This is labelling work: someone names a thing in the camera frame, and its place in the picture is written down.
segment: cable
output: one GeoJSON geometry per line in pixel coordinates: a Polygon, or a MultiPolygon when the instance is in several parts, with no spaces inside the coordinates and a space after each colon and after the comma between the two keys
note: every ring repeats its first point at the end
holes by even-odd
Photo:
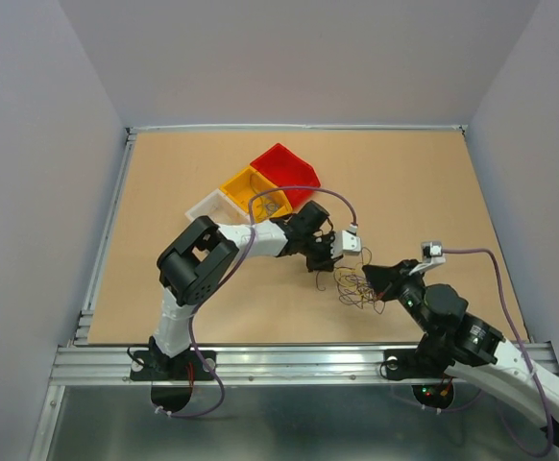
{"type": "Polygon", "coordinates": [[[192,362],[187,362],[185,371],[187,372],[187,383],[190,387],[190,397],[191,397],[192,393],[194,392],[194,365],[192,365],[192,362]]]}
{"type": "Polygon", "coordinates": [[[440,383],[437,385],[437,388],[440,389],[443,385],[444,382],[446,381],[446,374],[442,374],[442,380],[440,381],[440,383]]]}
{"type": "Polygon", "coordinates": [[[454,377],[451,376],[448,386],[446,386],[446,389],[444,389],[444,390],[440,393],[440,395],[441,395],[442,397],[445,397],[445,396],[448,394],[448,392],[450,392],[450,388],[452,387],[452,380],[453,380],[453,379],[454,379],[454,377]]]}
{"type": "MultiPolygon", "coordinates": [[[[215,290],[213,290],[213,293],[211,293],[211,296],[216,291],[218,291],[220,288],[222,288],[222,286],[224,286],[224,284],[231,279],[231,277],[234,275],[234,273],[237,272],[239,267],[241,267],[241,264],[243,264],[243,261],[245,261],[246,257],[248,257],[248,253],[250,252],[250,250],[252,249],[252,247],[254,245],[255,235],[256,235],[254,209],[253,209],[254,200],[256,200],[258,197],[262,197],[264,195],[270,194],[271,192],[277,192],[277,191],[280,191],[280,190],[313,190],[313,191],[323,192],[325,194],[332,195],[333,197],[337,197],[344,204],[346,204],[346,206],[350,210],[350,213],[352,214],[352,224],[354,224],[355,226],[358,226],[358,224],[356,222],[356,210],[354,209],[352,204],[343,195],[338,194],[337,192],[334,192],[332,190],[324,189],[323,187],[314,187],[314,186],[311,186],[311,185],[285,185],[283,187],[275,187],[273,189],[263,190],[262,192],[259,192],[259,193],[255,194],[254,197],[252,197],[250,199],[250,201],[248,202],[248,212],[249,212],[248,214],[250,215],[250,240],[248,240],[248,243],[247,243],[246,247],[244,248],[243,253],[239,257],[239,259],[234,263],[234,265],[231,267],[229,272],[224,276],[224,278],[222,280],[220,280],[220,282],[218,283],[218,286],[215,288],[215,290]]],[[[192,419],[192,418],[199,418],[201,416],[208,415],[209,413],[211,413],[211,412],[215,411],[217,408],[219,408],[220,405],[222,405],[222,403],[224,403],[224,399],[226,398],[226,388],[224,387],[224,382],[222,382],[222,378],[219,377],[217,373],[215,373],[215,370],[211,369],[207,365],[207,361],[203,357],[203,354],[201,353],[199,345],[196,342],[196,338],[194,337],[194,316],[196,315],[196,313],[201,309],[201,307],[204,304],[205,304],[205,302],[202,302],[202,303],[198,304],[196,307],[194,307],[194,309],[192,310],[192,314],[190,315],[190,320],[188,321],[187,327],[188,327],[188,332],[190,334],[190,341],[191,341],[192,349],[194,350],[194,353],[196,353],[196,356],[198,357],[198,359],[203,364],[203,368],[205,370],[209,371],[209,373],[211,374],[213,379],[215,379],[215,381],[218,383],[218,386],[220,387],[220,399],[218,399],[218,401],[216,403],[214,403],[210,408],[208,408],[206,410],[199,411],[199,412],[196,412],[196,413],[190,413],[190,414],[187,414],[187,415],[181,415],[181,414],[178,414],[178,413],[166,412],[160,407],[156,408],[156,411],[161,412],[161,413],[167,415],[170,418],[192,419]]]]}
{"type": "Polygon", "coordinates": [[[384,360],[382,363],[379,364],[379,375],[382,376],[384,379],[386,379],[386,375],[382,372],[382,368],[384,368],[386,365],[388,365],[391,362],[396,362],[397,359],[393,358],[391,360],[384,360]]]}
{"type": "MultiPolygon", "coordinates": [[[[256,190],[256,188],[254,187],[254,178],[254,175],[250,175],[250,188],[255,194],[257,194],[259,193],[259,191],[256,190]]],[[[256,220],[259,222],[273,216],[276,211],[280,209],[280,206],[268,197],[260,197],[260,205],[258,206],[258,208],[260,208],[260,212],[256,215],[256,220]]]]}
{"type": "Polygon", "coordinates": [[[540,381],[540,379],[538,378],[538,375],[534,371],[533,364],[531,363],[531,358],[529,357],[529,354],[527,353],[527,348],[525,347],[525,344],[524,344],[523,340],[521,339],[521,335],[519,334],[519,330],[517,329],[516,325],[512,321],[512,317],[510,317],[510,312],[508,311],[508,306],[506,305],[505,296],[503,295],[503,285],[501,283],[501,271],[499,270],[498,261],[496,260],[495,255],[493,254],[493,252],[491,250],[486,249],[486,248],[474,248],[474,249],[469,249],[469,250],[448,250],[448,249],[445,248],[444,253],[448,254],[448,255],[475,255],[475,254],[479,254],[479,253],[484,253],[484,254],[488,255],[491,258],[491,261],[493,262],[493,267],[495,269],[496,279],[498,281],[499,300],[501,301],[501,309],[503,310],[503,315],[505,316],[506,321],[508,322],[508,325],[510,326],[510,329],[512,329],[512,333],[514,334],[514,337],[517,341],[517,344],[519,345],[519,350],[521,351],[521,354],[523,355],[523,359],[525,361],[525,365],[527,366],[527,370],[529,370],[529,372],[533,376],[533,381],[536,385],[536,388],[538,389],[538,394],[540,394],[540,399],[542,400],[542,407],[545,410],[545,416],[547,418],[547,446],[542,451],[537,451],[537,452],[530,451],[518,439],[516,434],[514,432],[512,432],[512,430],[510,429],[510,426],[508,425],[508,423],[503,418],[503,415],[501,415],[500,412],[499,412],[499,414],[501,416],[501,420],[503,421],[504,425],[508,429],[510,437],[512,437],[512,439],[517,443],[519,448],[522,449],[525,453],[529,454],[530,456],[533,456],[533,457],[536,457],[536,458],[543,458],[543,457],[547,456],[553,448],[553,426],[552,426],[552,415],[550,413],[550,406],[548,405],[548,399],[547,399],[547,396],[545,394],[545,390],[542,386],[542,382],[540,381]]]}
{"type": "MultiPolygon", "coordinates": [[[[377,309],[379,296],[369,285],[361,270],[364,265],[372,261],[371,250],[363,247],[360,257],[360,262],[357,262],[353,267],[337,266],[333,270],[333,280],[339,294],[339,302],[345,305],[354,305],[361,310],[365,309],[365,304],[370,304],[376,314],[382,315],[386,303],[382,304],[381,310],[377,309]]],[[[320,271],[316,274],[316,288],[318,291],[326,291],[327,288],[321,285],[319,281],[320,274],[320,271]]]]}
{"type": "Polygon", "coordinates": [[[145,364],[144,362],[142,362],[141,360],[139,360],[138,358],[136,358],[136,357],[133,355],[133,353],[130,351],[130,348],[131,348],[131,347],[132,347],[132,346],[129,346],[129,347],[126,349],[126,354],[127,354],[128,357],[131,359],[131,361],[134,362],[134,363],[136,363],[137,365],[140,365],[140,366],[143,367],[143,368],[150,368],[149,365],[145,364]]]}

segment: tangled wire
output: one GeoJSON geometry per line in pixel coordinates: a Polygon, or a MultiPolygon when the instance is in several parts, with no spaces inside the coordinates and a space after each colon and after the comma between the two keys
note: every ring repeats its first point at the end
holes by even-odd
{"type": "MultiPolygon", "coordinates": [[[[339,302],[345,305],[355,305],[359,309],[364,309],[365,305],[370,304],[374,312],[378,315],[384,313],[386,303],[382,303],[376,292],[369,286],[362,271],[362,267],[372,261],[372,252],[367,247],[363,247],[360,253],[360,261],[354,267],[336,266],[333,271],[333,280],[339,294],[339,302]]],[[[320,272],[316,275],[316,288],[325,291],[319,281],[320,272]]]]}

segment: yellow bin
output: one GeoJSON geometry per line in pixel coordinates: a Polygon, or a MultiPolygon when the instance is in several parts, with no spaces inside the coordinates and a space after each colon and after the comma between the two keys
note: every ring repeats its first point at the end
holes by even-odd
{"type": "MultiPolygon", "coordinates": [[[[220,190],[246,213],[248,202],[254,195],[277,187],[248,165],[241,173],[220,186],[220,190]]],[[[257,198],[253,203],[254,219],[257,223],[268,218],[277,218],[292,212],[286,194],[279,190],[257,198]]]]}

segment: white wall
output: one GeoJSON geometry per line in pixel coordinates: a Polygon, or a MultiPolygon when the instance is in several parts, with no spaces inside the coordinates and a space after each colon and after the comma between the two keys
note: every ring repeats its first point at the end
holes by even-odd
{"type": "Polygon", "coordinates": [[[127,126],[466,123],[537,0],[61,0],[127,126]]]}
{"type": "Polygon", "coordinates": [[[27,459],[123,142],[57,0],[0,1],[0,460],[27,459]]]}
{"type": "Polygon", "coordinates": [[[535,11],[468,144],[527,327],[559,359],[559,0],[535,11]]]}

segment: black bracket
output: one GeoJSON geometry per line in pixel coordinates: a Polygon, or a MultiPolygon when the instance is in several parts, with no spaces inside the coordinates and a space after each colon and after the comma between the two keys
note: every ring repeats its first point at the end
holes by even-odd
{"type": "MultiPolygon", "coordinates": [[[[201,351],[205,359],[212,360],[216,363],[216,351],[201,351]]],[[[143,364],[139,371],[130,370],[130,379],[132,381],[188,381],[187,366],[192,364],[194,370],[195,381],[212,381],[213,376],[210,372],[203,369],[203,364],[194,351],[185,351],[179,355],[168,359],[167,363],[162,367],[154,366],[155,356],[150,351],[135,351],[133,357],[143,364]]]]}
{"type": "Polygon", "coordinates": [[[218,229],[208,216],[199,216],[158,258],[160,283],[170,288],[178,305],[206,301],[239,253],[218,229]]]}
{"type": "Polygon", "coordinates": [[[392,349],[384,357],[384,377],[390,381],[403,379],[436,378],[442,375],[439,370],[432,370],[416,358],[416,350],[392,349]]]}
{"type": "Polygon", "coordinates": [[[271,222],[284,232],[287,243],[278,256],[301,254],[305,256],[308,272],[333,272],[335,262],[343,256],[332,257],[332,245],[335,231],[318,234],[323,224],[328,221],[328,211],[310,200],[296,214],[271,218],[271,222]]]}

